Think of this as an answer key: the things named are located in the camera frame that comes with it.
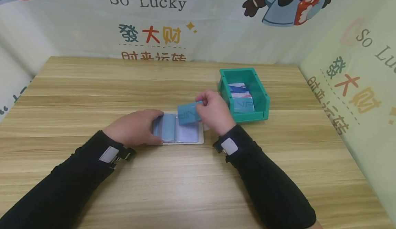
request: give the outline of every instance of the wall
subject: wall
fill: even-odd
[[[50,55],[300,63],[354,0],[307,1],[0,0],[5,65],[22,70],[0,75],[0,106]]]
[[[356,0],[300,69],[396,224],[396,0]]]

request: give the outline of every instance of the wood grain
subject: wood grain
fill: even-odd
[[[97,130],[136,110],[175,110],[250,65],[52,57],[0,125],[0,215]],[[243,127],[310,200],[324,228],[394,228],[295,66],[255,66],[269,120]],[[78,228],[260,228],[237,174],[205,144],[136,148]]]

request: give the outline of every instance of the right hand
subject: right hand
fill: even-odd
[[[236,125],[226,102],[218,93],[206,90],[200,93],[195,101],[203,102],[203,105],[197,104],[195,107],[202,122],[219,136],[225,135]]]

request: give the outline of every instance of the card holder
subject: card holder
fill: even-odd
[[[201,122],[179,125],[175,113],[165,113],[153,123],[153,135],[159,136],[164,145],[171,144],[202,144],[204,141]]]
[[[154,122],[153,135],[159,136],[164,142],[175,142],[176,140],[176,115],[164,114]]]

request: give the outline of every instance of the printed banner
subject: printed banner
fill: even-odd
[[[396,0],[357,0],[300,65],[396,222]]]

